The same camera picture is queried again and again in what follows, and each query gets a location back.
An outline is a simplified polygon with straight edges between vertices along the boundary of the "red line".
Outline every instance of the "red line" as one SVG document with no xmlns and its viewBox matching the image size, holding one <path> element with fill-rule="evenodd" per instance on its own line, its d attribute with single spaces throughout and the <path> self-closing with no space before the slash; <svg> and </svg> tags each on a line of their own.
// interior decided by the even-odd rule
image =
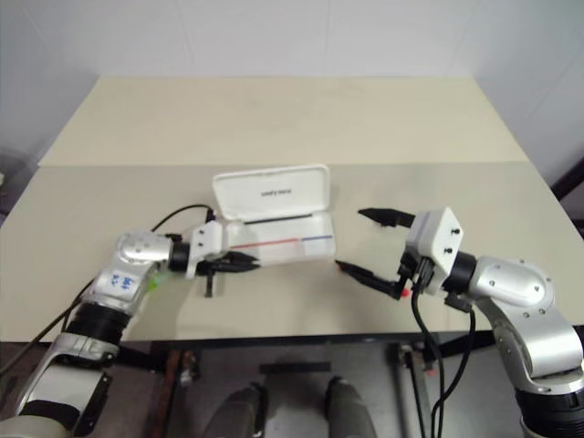
<svg viewBox="0 0 584 438">
<path fill-rule="evenodd" d="M 300 239 L 273 240 L 271 242 L 259 242 L 257 244 L 235 245 L 235 246 L 231 246 L 231 249 L 251 248 L 253 246 L 262 246 L 262 245 L 293 244 L 295 242 L 300 242 Z"/>
</svg>

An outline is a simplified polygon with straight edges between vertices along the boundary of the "table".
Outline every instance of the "table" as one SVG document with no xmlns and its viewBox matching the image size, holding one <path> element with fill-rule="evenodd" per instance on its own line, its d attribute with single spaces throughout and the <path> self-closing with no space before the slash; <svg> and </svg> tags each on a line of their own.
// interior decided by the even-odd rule
<svg viewBox="0 0 584 438">
<path fill-rule="evenodd" d="M 186 203 L 214 204 L 213 175 L 306 162 L 331 169 L 338 259 L 394 277 L 407 230 L 381 229 L 357 210 L 450 205 L 464 251 L 544 267 L 560 310 L 582 322 L 584 245 L 471 79 L 112 78 L 79 108 L 0 229 L 0 336 L 34 336 L 108 262 L 119 234 Z M 184 231 L 202 214 L 185 213 L 163 231 Z M 219 276 L 212 299 L 203 285 L 169 279 L 124 338 L 418 331 L 408 300 L 359 285 L 331 260 Z M 422 313 L 432 330 L 467 328 L 467 316 L 437 297 L 422 300 Z M 488 327 L 483 318 L 478 327 Z"/>
</svg>

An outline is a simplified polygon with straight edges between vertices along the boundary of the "robotic arm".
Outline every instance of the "robotic arm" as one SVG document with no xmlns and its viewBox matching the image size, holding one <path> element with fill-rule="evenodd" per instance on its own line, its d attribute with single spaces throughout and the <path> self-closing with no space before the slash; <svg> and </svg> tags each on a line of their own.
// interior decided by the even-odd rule
<svg viewBox="0 0 584 438">
<path fill-rule="evenodd" d="M 493 327 L 507 375 L 516 389 L 526 437 L 584 436 L 584 372 L 578 334 L 554 306 L 554 288 L 525 263 L 459 252 L 463 229 L 449 209 L 416 215 L 388 209 L 361 214 L 382 225 L 411 230 L 398 281 L 337 262 L 366 286 L 399 299 L 406 281 L 420 292 L 447 292 L 446 305 L 476 304 Z"/>
<path fill-rule="evenodd" d="M 16 416 L 0 422 L 0 437 L 61 438 L 93 430 L 111 377 L 121 335 L 152 276 L 162 269 L 193 278 L 207 256 L 225 251 L 224 229 L 211 221 L 193 230 L 190 243 L 150 232 L 123 235 L 111 261 L 83 295 L 74 319 L 29 378 Z"/>
</svg>

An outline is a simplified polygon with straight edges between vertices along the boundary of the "white box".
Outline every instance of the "white box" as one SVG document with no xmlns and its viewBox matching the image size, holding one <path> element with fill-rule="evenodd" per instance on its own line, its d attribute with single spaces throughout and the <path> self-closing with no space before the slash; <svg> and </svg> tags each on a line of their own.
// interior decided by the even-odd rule
<svg viewBox="0 0 584 438">
<path fill-rule="evenodd" d="M 227 247 L 261 265 L 332 257 L 327 166 L 223 173 L 213 189 L 226 225 Z"/>
</svg>

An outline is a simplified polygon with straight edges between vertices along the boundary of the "black wire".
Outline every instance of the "black wire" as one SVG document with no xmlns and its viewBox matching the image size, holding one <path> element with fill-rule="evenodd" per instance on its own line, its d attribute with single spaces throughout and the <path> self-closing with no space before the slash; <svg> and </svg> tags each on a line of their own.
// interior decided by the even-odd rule
<svg viewBox="0 0 584 438">
<path fill-rule="evenodd" d="M 171 219 L 172 217 L 174 217 L 178 213 L 183 212 L 184 210 L 189 210 L 191 208 L 206 208 L 207 209 L 207 212 L 212 212 L 213 211 L 213 208 L 211 208 L 206 203 L 192 203 L 191 205 L 185 205 L 184 207 L 181 207 L 178 210 L 174 210 L 172 213 L 168 214 L 159 223 L 157 223 L 155 226 L 153 226 L 150 231 L 155 232 L 161 226 L 163 226 L 169 219 Z"/>
<path fill-rule="evenodd" d="M 463 357 L 460 359 L 460 365 L 458 366 L 458 370 L 456 374 L 454 374 L 454 378 L 446 392 L 444 393 L 443 397 L 441 397 L 432 407 L 432 419 L 434 422 L 434 418 L 436 416 L 436 412 L 438 411 L 439 403 L 446 402 L 446 399 L 452 395 L 456 386 L 460 382 L 460 379 L 463 377 L 464 369 L 466 368 L 466 364 L 468 363 L 468 358 L 471 355 L 473 350 L 473 344 L 475 344 L 475 333 L 476 333 L 476 315 L 475 312 L 471 309 L 470 311 L 470 328 L 468 329 L 468 342 L 466 344 L 466 350 L 463 353 Z"/>
<path fill-rule="evenodd" d="M 434 357 L 438 361 L 438 373 L 439 373 L 439 377 L 440 377 L 440 398 L 438 399 L 438 402 L 437 402 L 438 409 L 440 410 L 440 416 L 438 418 L 438 433 L 434 434 L 434 432 L 435 432 L 434 417 L 432 417 L 432 425 L 431 425 L 430 430 L 431 430 L 432 438 L 441 438 L 442 437 L 443 421 L 444 421 L 444 394 L 445 394 L 445 392 L 444 392 L 444 362 L 443 362 L 443 358 L 442 358 L 442 353 L 440 352 L 440 349 L 438 348 L 438 343 L 436 342 L 436 340 L 432 336 L 432 333 L 430 333 L 430 331 L 428 330 L 426 325 L 423 323 L 422 316 L 420 315 L 420 309 L 418 307 L 418 299 L 420 297 L 421 292 L 415 286 L 416 285 L 414 285 L 414 287 L 412 288 L 412 313 L 413 313 L 413 317 L 415 318 L 416 322 L 418 323 L 418 327 L 420 327 L 420 330 L 422 331 L 422 334 L 424 335 L 424 339 L 425 339 L 426 343 L 428 344 L 428 346 L 432 350 Z"/>
<path fill-rule="evenodd" d="M 150 231 L 155 232 L 161 226 L 166 224 L 166 222 L 168 222 L 169 219 L 173 218 L 178 213 L 183 212 L 185 210 L 192 209 L 192 208 L 206 208 L 207 209 L 207 216 L 209 216 L 210 214 L 213 214 L 213 208 L 211 208 L 209 205 L 207 205 L 205 203 L 193 203 L 190 205 L 185 205 L 184 207 L 181 207 L 177 210 L 174 210 L 172 213 L 167 214 L 162 220 L 160 220 L 159 223 L 157 223 L 155 226 L 153 226 Z M 65 328 L 67 327 L 67 323 L 68 323 L 69 317 L 71 315 L 71 312 L 81 302 L 81 296 L 87 290 L 87 288 L 89 286 L 91 286 L 91 283 L 93 283 L 93 278 L 77 293 L 77 295 L 75 296 L 75 298 L 73 299 L 73 301 L 71 302 L 71 304 L 69 305 L 68 308 L 63 310 L 63 312 L 58 317 L 53 319 L 53 321 L 51 321 L 51 323 L 48 326 L 43 328 L 43 330 L 40 333 L 38 333 L 38 335 L 36 335 L 30 342 L 28 342 L 20 351 L 17 352 L 17 354 L 3 368 L 0 369 L 0 379 L 2 379 L 2 377 L 4 377 L 5 374 L 7 372 L 9 372 L 38 342 L 40 342 L 40 340 L 42 338 L 44 338 L 45 335 L 53 327 L 55 327 L 56 324 L 58 324 L 58 322 L 61 319 L 63 320 L 63 325 L 61 326 L 61 331 L 65 330 Z"/>
<path fill-rule="evenodd" d="M 2 369 L 0 369 L 0 379 L 2 377 L 5 376 L 5 374 L 7 372 L 9 372 L 38 342 L 40 342 L 40 340 L 42 338 L 45 337 L 45 335 L 53 328 L 56 326 L 56 324 L 58 324 L 58 322 L 65 317 L 65 315 L 67 314 L 67 312 L 70 312 L 74 307 L 73 303 L 71 303 L 71 305 L 65 309 L 63 311 L 63 313 L 61 313 L 58 317 L 56 317 L 55 319 L 53 319 L 53 321 L 46 326 L 45 328 L 43 328 L 43 330 L 38 333 L 35 338 L 33 340 L 31 340 L 30 342 L 28 342 L 20 351 L 17 352 L 17 354 L 8 362 L 6 363 L 6 365 L 4 367 L 2 367 Z"/>
</svg>

